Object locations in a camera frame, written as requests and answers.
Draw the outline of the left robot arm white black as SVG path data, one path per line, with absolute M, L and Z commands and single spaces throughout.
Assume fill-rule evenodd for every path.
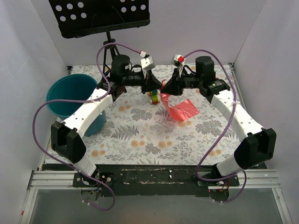
M 139 72 L 133 71 L 127 55 L 117 55 L 112 61 L 107 77 L 103 77 L 96 86 L 88 103 L 82 104 L 62 123 L 54 122 L 51 126 L 51 148 L 60 156 L 70 161 L 76 170 L 84 173 L 83 181 L 90 187 L 99 183 L 96 165 L 88 158 L 82 141 L 89 126 L 109 107 L 127 86 L 139 86 L 142 93 L 161 88 L 161 82 L 153 75 L 153 58 L 141 53 L 141 63 L 135 65 Z

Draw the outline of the red plastic trash bag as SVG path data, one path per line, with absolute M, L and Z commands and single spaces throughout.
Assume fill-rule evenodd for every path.
M 177 105 L 169 106 L 169 97 L 170 94 L 162 93 L 162 89 L 160 89 L 161 102 L 163 103 L 169 115 L 176 121 L 185 121 L 199 114 L 199 110 L 195 107 L 190 99 L 187 99 Z

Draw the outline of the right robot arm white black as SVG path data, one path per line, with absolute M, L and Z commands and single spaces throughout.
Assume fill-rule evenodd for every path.
M 211 57 L 197 57 L 195 72 L 186 71 L 182 55 L 175 55 L 172 63 L 176 68 L 162 93 L 180 96 L 183 89 L 199 89 L 201 95 L 227 119 L 228 126 L 234 129 L 240 141 L 232 156 L 214 164 L 211 173 L 200 177 L 200 180 L 220 186 L 237 172 L 272 159 L 277 137 L 275 131 L 265 129 L 246 112 L 236 100 L 233 84 L 216 77 Z

